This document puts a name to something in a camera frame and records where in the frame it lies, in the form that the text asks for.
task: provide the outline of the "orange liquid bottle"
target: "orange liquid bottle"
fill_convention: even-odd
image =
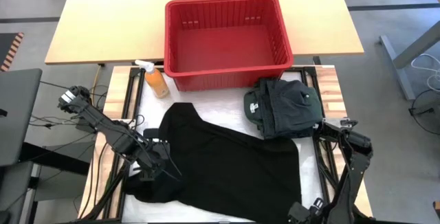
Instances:
[[[135,64],[145,69],[145,81],[151,87],[157,98],[163,98],[169,94],[170,90],[166,85],[165,79],[162,73],[154,68],[154,63],[136,60]]]

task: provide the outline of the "gray floor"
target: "gray floor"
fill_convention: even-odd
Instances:
[[[59,16],[65,0],[0,0],[0,19]],[[346,0],[347,5],[436,3],[437,0]],[[440,200],[440,139],[417,126],[408,114],[410,102],[377,44],[387,35],[397,52],[405,49],[439,20],[440,9],[352,12],[351,16],[365,49],[363,56],[323,57],[323,64],[336,65],[348,114],[359,120],[357,131],[373,140],[374,157],[365,182],[376,218],[388,221],[440,223],[432,202]],[[60,85],[90,87],[97,65],[46,66],[45,55],[56,23],[0,24],[0,32],[24,32],[25,38],[11,70],[40,67],[43,80]],[[440,57],[440,44],[428,50]],[[310,58],[296,58],[310,64]],[[421,63],[437,67],[423,59]],[[99,84],[107,85],[113,65],[101,73]],[[426,89],[428,75],[407,69],[414,90]],[[41,85],[35,115],[67,117],[56,108],[62,89]],[[28,141],[59,145],[83,133],[71,127],[52,130],[30,128]],[[73,199],[45,201],[39,205],[36,223],[70,221],[75,218]]]

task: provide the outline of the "white cloth surface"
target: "white cloth surface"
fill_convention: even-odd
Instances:
[[[145,117],[145,121],[137,128],[139,133],[142,134],[146,128],[158,128],[165,112],[173,103],[192,102],[204,121],[262,139],[256,125],[251,123],[244,114],[243,96],[250,88],[179,92],[173,79],[165,74],[164,78],[170,89],[170,94],[163,99],[156,98],[153,90],[144,84],[139,114]],[[298,72],[285,72],[282,79],[301,80]],[[317,197],[322,197],[314,146],[311,137],[295,139],[294,142],[299,152],[302,204],[308,208]],[[132,165],[131,174],[133,174],[134,167],[138,167],[138,165]],[[122,215],[123,223],[218,223],[221,221],[233,223],[249,220],[200,210],[179,201],[143,203],[132,195],[126,195]]]

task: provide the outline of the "white bottle cap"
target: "white bottle cap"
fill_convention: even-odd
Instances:
[[[139,65],[139,67],[145,69],[145,71],[146,71],[148,74],[152,74],[152,73],[154,73],[154,71],[155,71],[154,63],[144,62],[143,60],[136,60],[136,61],[135,61],[135,64],[136,64],[136,65]]]

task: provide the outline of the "plastic basket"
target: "plastic basket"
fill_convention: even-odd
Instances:
[[[164,69],[180,91],[250,87],[293,63],[278,0],[166,5]]]

